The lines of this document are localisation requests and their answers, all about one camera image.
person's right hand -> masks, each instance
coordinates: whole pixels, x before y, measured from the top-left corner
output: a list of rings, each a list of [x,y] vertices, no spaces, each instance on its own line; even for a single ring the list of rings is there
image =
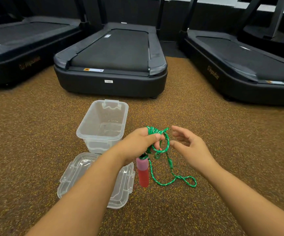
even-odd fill
[[[186,159],[192,168],[203,174],[217,165],[201,137],[182,127],[172,126],[171,129],[173,136],[183,143],[170,141],[170,145]]]

person's right arm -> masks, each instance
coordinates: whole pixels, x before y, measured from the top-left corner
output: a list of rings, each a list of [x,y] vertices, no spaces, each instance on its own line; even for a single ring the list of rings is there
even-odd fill
[[[171,141],[188,163],[215,188],[249,236],[284,236],[284,211],[224,170],[212,157],[204,141],[191,131],[172,126]]]

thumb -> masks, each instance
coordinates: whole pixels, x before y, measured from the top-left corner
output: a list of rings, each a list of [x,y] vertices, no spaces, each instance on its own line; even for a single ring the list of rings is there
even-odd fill
[[[145,137],[146,138],[146,142],[147,142],[147,146],[151,146],[152,144],[156,143],[157,141],[160,140],[161,135],[159,133],[156,134],[151,134]]]
[[[182,155],[184,155],[187,150],[187,146],[177,141],[170,141],[170,145]]]

clear plastic box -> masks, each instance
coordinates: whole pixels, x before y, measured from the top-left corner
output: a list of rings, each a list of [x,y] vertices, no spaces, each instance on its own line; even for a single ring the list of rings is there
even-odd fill
[[[76,135],[84,140],[89,152],[103,154],[122,139],[128,109],[128,104],[117,100],[94,101]]]
[[[61,198],[71,187],[84,175],[91,164],[97,160],[98,154],[84,152],[79,154],[74,161],[70,162],[68,168],[60,179],[57,195]],[[116,179],[114,190],[111,194],[107,208],[119,209],[123,207],[132,193],[134,183],[134,165],[122,167]]]

person's left hand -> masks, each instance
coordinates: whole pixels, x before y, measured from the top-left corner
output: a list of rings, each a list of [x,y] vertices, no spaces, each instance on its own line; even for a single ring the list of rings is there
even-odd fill
[[[159,141],[164,139],[164,135],[158,133],[149,135],[148,129],[143,127],[134,130],[111,149],[117,151],[123,158],[125,166],[141,156],[152,144],[156,149],[160,149]]]

